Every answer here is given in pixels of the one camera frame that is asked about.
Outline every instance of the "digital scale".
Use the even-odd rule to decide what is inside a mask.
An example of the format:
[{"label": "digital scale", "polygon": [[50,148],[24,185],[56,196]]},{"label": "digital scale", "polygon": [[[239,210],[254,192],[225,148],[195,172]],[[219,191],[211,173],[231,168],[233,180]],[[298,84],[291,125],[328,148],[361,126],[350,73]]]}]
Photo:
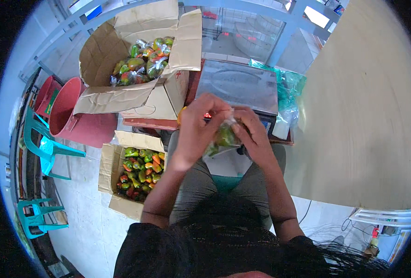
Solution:
[{"label": "digital scale", "polygon": [[[248,106],[258,115],[270,136],[278,115],[277,76],[244,64],[206,59],[196,98],[212,93],[230,105]],[[204,114],[204,120],[212,115]]]}]

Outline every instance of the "box flap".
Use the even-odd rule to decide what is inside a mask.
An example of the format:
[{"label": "box flap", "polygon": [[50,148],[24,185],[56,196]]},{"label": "box flap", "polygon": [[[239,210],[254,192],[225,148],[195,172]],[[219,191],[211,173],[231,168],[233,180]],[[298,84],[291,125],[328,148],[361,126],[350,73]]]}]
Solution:
[{"label": "box flap", "polygon": [[160,138],[140,134],[127,132],[123,130],[116,130],[117,141],[122,146],[132,146],[134,148],[149,148],[158,152],[165,152],[164,145]]},{"label": "box flap", "polygon": [[128,55],[129,45],[118,36],[108,22],[100,25],[80,50],[80,78],[89,87],[110,86],[110,74],[115,64]]},{"label": "box flap", "polygon": [[103,144],[100,156],[98,190],[113,194],[111,189],[112,174],[117,171],[120,152],[123,147],[113,144]]},{"label": "box flap", "polygon": [[[155,3],[140,5],[125,10],[114,17],[114,28],[125,38],[130,33],[139,33],[147,30],[174,28],[178,25],[179,8],[177,0],[164,0]],[[139,36],[143,40],[153,40],[151,37]]]},{"label": "box flap", "polygon": [[200,9],[183,14],[179,19],[169,66],[164,74],[177,70],[201,70],[202,14]]},{"label": "box flap", "polygon": [[121,214],[124,214],[125,216],[128,216],[131,219],[140,221],[140,217],[142,215],[143,210],[143,204],[121,198],[117,195],[112,195],[109,208]]},{"label": "box flap", "polygon": [[116,113],[143,106],[157,79],[122,87],[89,87],[77,100],[73,114]]}]

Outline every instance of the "open cardboard box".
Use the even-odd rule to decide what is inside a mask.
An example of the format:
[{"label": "open cardboard box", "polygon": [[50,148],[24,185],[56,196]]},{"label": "open cardboard box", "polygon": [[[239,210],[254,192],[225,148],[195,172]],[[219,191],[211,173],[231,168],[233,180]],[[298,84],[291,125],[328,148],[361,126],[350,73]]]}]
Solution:
[{"label": "open cardboard box", "polygon": [[[174,120],[182,108],[188,70],[201,70],[202,14],[199,9],[178,20],[177,0],[164,0],[125,10],[100,25],[83,46],[80,77],[88,88],[73,114],[124,112],[124,117]],[[174,36],[169,64],[162,76],[148,83],[112,87],[114,66],[129,56],[137,39],[152,41]]]},{"label": "open cardboard box", "polygon": [[98,189],[101,192],[112,195],[109,208],[139,221],[142,214],[143,203],[132,201],[115,194],[119,177],[124,172],[124,150],[128,147],[149,148],[157,152],[165,153],[164,146],[160,138],[145,134],[131,133],[122,130],[116,130],[115,133],[120,145],[103,144],[102,147]]}]

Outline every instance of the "wooden table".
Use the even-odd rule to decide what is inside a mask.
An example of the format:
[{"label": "wooden table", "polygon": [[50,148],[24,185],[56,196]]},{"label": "wooden table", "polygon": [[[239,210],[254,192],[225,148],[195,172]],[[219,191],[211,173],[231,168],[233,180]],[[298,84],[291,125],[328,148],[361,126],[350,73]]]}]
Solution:
[{"label": "wooden table", "polygon": [[[201,59],[201,69],[204,65],[205,59]],[[195,100],[196,90],[198,89],[199,79],[201,78],[202,72],[190,71],[188,79],[188,90],[187,96],[185,98],[184,106],[188,106],[193,100]],[[128,118],[122,121],[123,125],[131,125],[137,127],[143,127],[148,129],[159,129],[159,130],[172,130],[178,129],[178,124],[176,120],[158,120],[158,119],[144,119],[144,118]],[[293,145],[291,140],[290,131],[287,135],[287,139],[283,140],[278,137],[271,135],[269,137],[272,144],[279,143],[284,145]]]}]

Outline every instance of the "teal plastic chair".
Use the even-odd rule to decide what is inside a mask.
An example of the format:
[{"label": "teal plastic chair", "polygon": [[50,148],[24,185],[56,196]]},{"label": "teal plastic chair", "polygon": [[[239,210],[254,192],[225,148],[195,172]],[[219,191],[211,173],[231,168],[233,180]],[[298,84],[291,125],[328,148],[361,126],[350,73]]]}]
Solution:
[{"label": "teal plastic chair", "polygon": [[[51,231],[51,230],[58,230],[58,229],[69,227],[68,224],[46,224],[45,223],[45,218],[43,215],[54,212],[54,211],[65,209],[62,206],[40,206],[40,203],[48,202],[51,200],[52,200],[51,198],[34,199],[31,201],[19,201],[19,203],[17,204],[20,222],[22,224],[22,227],[23,227],[23,230],[25,231],[26,236],[29,239],[43,236],[44,234],[46,234],[48,231]],[[23,208],[27,205],[32,206],[32,210],[34,211],[33,216],[25,215]],[[35,226],[38,227],[41,233],[40,232],[37,234],[31,233],[30,227],[35,227]]]},{"label": "teal plastic chair", "polygon": [[[37,147],[31,139],[31,130],[38,131],[43,137],[40,141],[40,147]],[[30,152],[40,157],[41,171],[50,177],[56,177],[64,180],[71,180],[69,177],[64,177],[51,173],[52,166],[56,154],[69,155],[74,157],[86,157],[86,153],[74,148],[70,148],[55,141],[54,137],[49,133],[49,125],[39,115],[34,113],[28,106],[26,108],[25,127],[23,129],[23,139],[26,147]]]},{"label": "teal plastic chair", "polygon": [[220,175],[212,175],[212,180],[219,192],[230,192],[235,188],[242,177],[226,177]]}]

